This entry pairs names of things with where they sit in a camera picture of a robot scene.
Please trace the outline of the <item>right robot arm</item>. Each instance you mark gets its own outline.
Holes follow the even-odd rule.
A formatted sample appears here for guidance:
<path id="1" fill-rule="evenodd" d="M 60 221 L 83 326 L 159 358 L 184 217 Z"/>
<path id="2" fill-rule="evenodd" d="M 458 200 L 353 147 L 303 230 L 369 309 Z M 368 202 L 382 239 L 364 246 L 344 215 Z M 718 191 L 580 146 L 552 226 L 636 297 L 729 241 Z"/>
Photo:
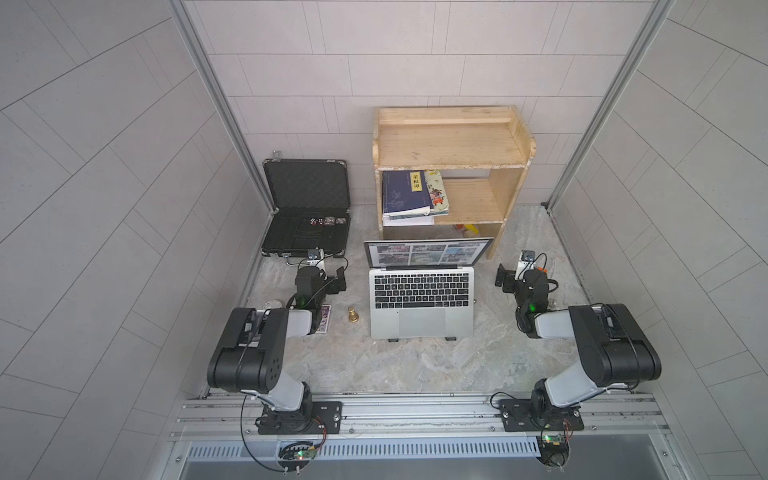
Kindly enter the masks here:
<path id="1" fill-rule="evenodd" d="M 518 272 L 500 265 L 495 285 L 514 295 L 515 320 L 523 334 L 576 342 L 578 360 L 534 386 L 535 415 L 574 408 L 606 391 L 631 391 L 660 377 L 660 357 L 625 305 L 595 303 L 551 310 L 549 294 L 558 282 L 531 267 Z"/>

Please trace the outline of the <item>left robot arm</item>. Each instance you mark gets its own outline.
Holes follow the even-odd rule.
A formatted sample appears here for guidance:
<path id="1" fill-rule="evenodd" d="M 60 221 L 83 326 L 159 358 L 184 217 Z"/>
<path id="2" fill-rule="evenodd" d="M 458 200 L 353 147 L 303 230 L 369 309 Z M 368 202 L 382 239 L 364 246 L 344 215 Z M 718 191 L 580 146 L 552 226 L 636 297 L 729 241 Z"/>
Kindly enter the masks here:
<path id="1" fill-rule="evenodd" d="M 286 342 L 321 331 L 327 295 L 346 290 L 345 269 L 329 275 L 317 265 L 301 267 L 296 293 L 285 307 L 231 311 L 206 373 L 207 384 L 259 399 L 276 414 L 309 417 L 309 386 L 282 372 Z"/>

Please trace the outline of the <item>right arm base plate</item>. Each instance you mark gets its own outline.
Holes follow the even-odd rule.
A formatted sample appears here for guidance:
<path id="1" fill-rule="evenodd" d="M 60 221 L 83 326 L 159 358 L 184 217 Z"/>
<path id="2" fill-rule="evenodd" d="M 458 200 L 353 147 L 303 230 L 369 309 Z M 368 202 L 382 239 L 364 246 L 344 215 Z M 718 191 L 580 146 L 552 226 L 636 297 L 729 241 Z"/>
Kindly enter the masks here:
<path id="1" fill-rule="evenodd" d="M 496 403 L 506 432 L 583 431 L 585 426 L 578 407 L 539 406 L 530 399 L 501 399 Z"/>

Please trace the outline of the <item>silver laptop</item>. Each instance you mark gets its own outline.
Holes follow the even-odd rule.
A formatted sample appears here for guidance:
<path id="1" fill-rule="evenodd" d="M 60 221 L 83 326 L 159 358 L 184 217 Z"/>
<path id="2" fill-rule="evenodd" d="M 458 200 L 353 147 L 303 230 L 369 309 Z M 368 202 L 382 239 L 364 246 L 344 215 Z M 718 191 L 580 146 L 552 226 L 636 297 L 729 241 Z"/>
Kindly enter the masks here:
<path id="1" fill-rule="evenodd" d="M 371 336 L 472 336 L 474 266 L 492 243 L 489 237 L 366 241 Z"/>

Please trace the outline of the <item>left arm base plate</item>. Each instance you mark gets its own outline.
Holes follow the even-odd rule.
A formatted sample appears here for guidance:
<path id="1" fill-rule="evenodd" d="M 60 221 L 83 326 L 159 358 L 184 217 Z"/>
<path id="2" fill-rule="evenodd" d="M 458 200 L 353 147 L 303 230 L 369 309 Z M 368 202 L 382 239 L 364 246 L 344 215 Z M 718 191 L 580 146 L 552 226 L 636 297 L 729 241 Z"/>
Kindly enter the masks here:
<path id="1" fill-rule="evenodd" d="M 342 402 L 314 402 L 310 409 L 302 406 L 293 412 L 263 408 L 255 425 L 260 435 L 321 435 L 338 434 L 343 413 Z"/>

